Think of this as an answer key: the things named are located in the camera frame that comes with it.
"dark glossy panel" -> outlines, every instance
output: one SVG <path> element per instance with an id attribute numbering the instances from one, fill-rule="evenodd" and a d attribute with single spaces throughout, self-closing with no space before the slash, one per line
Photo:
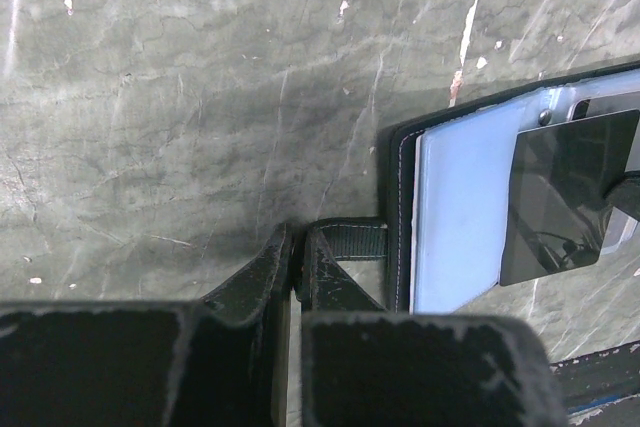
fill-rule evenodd
<path id="1" fill-rule="evenodd" d="M 626 111 L 523 132 L 509 180 L 500 284 L 597 262 L 638 124 Z"/>

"gray surface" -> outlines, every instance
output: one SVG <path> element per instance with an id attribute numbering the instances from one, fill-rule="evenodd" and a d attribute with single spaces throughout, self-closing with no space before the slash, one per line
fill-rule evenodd
<path id="1" fill-rule="evenodd" d="M 3 299 L 193 298 L 281 220 L 375 214 L 376 132 L 457 70 L 461 101 L 640 53 L 638 0 L 478 0 L 463 66 L 475 0 L 72 1 L 2 0 Z M 507 310 L 554 357 L 634 335 L 636 255 Z"/>

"scratched surface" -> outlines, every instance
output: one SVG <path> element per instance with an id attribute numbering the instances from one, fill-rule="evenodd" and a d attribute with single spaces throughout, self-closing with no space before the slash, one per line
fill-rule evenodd
<path id="1" fill-rule="evenodd" d="M 640 53 L 639 0 L 0 2 L 2 298 L 203 294 L 279 221 L 376 214 L 380 128 Z M 581 316 L 635 329 L 628 255 Z M 606 337 L 566 322 L 554 355 Z"/>

